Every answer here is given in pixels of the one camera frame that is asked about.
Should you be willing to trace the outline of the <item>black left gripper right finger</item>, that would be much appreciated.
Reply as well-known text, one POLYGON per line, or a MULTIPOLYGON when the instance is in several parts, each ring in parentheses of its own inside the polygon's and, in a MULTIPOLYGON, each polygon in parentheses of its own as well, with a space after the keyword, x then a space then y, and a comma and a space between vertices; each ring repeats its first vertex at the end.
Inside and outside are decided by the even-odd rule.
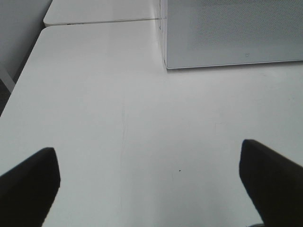
POLYGON ((303 225, 303 168, 256 140, 242 142, 239 175, 266 227, 303 225))

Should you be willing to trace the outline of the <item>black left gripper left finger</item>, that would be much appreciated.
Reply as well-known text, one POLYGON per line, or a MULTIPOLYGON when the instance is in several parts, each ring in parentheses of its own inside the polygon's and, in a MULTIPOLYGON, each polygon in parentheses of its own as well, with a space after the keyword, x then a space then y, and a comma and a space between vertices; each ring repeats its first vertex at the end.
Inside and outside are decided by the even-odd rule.
POLYGON ((43 148, 0 177, 0 225, 40 227, 61 183, 54 148, 43 148))

